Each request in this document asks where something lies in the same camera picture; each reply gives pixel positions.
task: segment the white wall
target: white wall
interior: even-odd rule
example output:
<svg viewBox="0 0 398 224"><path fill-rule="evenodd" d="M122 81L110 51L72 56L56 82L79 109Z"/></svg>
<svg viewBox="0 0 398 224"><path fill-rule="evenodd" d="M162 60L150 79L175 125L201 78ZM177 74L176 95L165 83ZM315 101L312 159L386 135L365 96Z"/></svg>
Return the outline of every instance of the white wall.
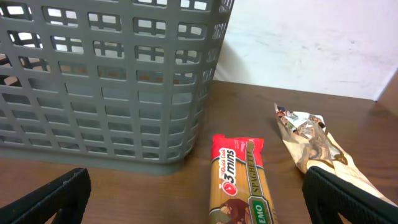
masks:
<svg viewBox="0 0 398 224"><path fill-rule="evenodd" d="M396 0L235 0L215 80L375 100L397 67Z"/></svg>

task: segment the food wrapper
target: food wrapper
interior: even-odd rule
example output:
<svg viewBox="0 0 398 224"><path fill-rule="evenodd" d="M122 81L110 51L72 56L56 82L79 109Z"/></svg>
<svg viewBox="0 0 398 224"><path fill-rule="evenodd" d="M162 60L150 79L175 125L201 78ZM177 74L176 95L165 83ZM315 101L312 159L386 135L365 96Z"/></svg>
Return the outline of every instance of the food wrapper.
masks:
<svg viewBox="0 0 398 224"><path fill-rule="evenodd" d="M392 204L355 166L353 158L326 131L323 117L306 112L290 112L275 104L282 140L296 166L303 172L318 166L364 191Z"/></svg>
<svg viewBox="0 0 398 224"><path fill-rule="evenodd" d="M213 136L210 224L277 224L262 166L263 139Z"/></svg>

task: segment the basket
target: basket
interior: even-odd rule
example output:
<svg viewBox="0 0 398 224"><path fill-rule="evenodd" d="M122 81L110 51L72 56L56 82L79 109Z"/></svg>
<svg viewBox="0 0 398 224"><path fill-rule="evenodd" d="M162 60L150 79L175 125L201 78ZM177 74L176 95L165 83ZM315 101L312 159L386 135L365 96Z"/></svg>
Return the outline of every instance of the basket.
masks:
<svg viewBox="0 0 398 224"><path fill-rule="evenodd" d="M0 156L166 174L233 0L0 1Z"/></svg>

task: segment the crumpled snack wrapper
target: crumpled snack wrapper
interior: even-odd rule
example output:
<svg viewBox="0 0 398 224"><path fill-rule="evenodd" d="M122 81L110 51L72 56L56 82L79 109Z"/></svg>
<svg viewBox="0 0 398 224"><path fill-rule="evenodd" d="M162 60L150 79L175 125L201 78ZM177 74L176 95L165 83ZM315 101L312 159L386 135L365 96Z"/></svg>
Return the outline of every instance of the crumpled snack wrapper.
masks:
<svg viewBox="0 0 398 224"><path fill-rule="evenodd" d="M318 166L352 183L362 190L394 205L358 170L353 158L344 151L333 136L326 131L320 115L290 112L275 104L277 122L282 140L292 155L296 166L303 172Z"/></svg>

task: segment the brown table surface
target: brown table surface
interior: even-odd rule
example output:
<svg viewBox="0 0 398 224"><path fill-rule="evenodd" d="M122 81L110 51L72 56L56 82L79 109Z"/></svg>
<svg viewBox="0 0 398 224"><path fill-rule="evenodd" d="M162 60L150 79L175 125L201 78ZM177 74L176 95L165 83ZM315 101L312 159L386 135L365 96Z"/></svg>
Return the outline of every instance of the brown table surface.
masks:
<svg viewBox="0 0 398 224"><path fill-rule="evenodd" d="M211 137L264 138L264 169L279 223L310 223L303 175L284 146L274 102L323 115L356 166L398 203L398 118L370 100L214 81L193 151L169 176L89 168L91 197L83 223L207 223ZM73 166L0 159L0 207L66 173Z"/></svg>

